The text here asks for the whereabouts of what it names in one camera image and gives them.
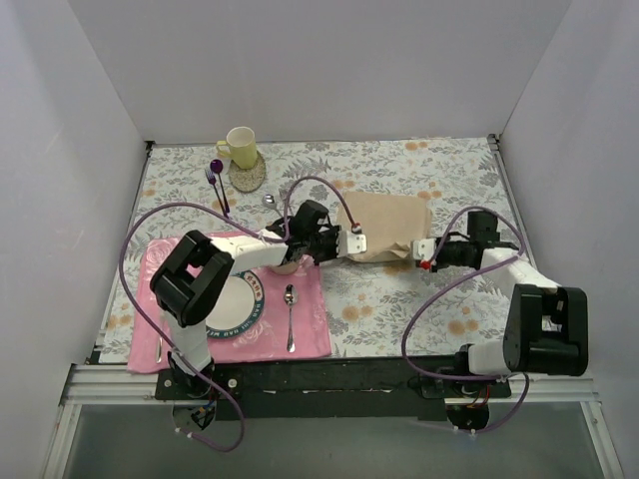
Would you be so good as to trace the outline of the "beige linen napkin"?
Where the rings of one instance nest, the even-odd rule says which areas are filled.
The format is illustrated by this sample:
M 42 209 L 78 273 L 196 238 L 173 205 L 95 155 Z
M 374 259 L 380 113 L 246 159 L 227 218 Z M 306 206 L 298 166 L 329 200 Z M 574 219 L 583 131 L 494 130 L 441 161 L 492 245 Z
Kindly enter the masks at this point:
M 353 261 L 405 260 L 414 240 L 430 237 L 432 213 L 424 198 L 366 192 L 346 192 L 343 197 L 366 237 L 366 251 L 347 256 Z

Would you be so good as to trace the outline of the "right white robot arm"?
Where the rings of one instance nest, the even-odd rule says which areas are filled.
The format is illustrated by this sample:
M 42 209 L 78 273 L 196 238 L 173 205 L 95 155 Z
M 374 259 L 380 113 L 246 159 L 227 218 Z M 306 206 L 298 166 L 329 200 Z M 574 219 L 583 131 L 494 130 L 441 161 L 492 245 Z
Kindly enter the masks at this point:
M 428 269 L 468 267 L 489 277 L 509 299 L 508 314 L 500 339 L 462 346 L 452 368 L 439 374 L 468 397 L 488 381 L 515 373 L 583 375 L 589 361 L 586 293 L 549 279 L 520 245 L 502 240 L 496 212 L 481 207 L 462 212 L 467 215 L 466 233 L 447 227 L 433 241 Z

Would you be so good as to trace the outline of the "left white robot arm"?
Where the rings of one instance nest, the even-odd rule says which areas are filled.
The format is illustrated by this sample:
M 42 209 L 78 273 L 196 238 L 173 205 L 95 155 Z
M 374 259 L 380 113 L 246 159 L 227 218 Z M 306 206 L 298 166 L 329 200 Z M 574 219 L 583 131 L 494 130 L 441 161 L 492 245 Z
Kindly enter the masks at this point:
M 230 276 L 288 265 L 305 255 L 316 264 L 336 259 L 347 252 L 346 237 L 347 231 L 330 221 L 327 208 L 311 200 L 256 234 L 213 239 L 197 230 L 185 234 L 150 280 L 158 306 L 172 318 L 168 360 L 180 389 L 193 399 L 212 389 L 206 318 Z

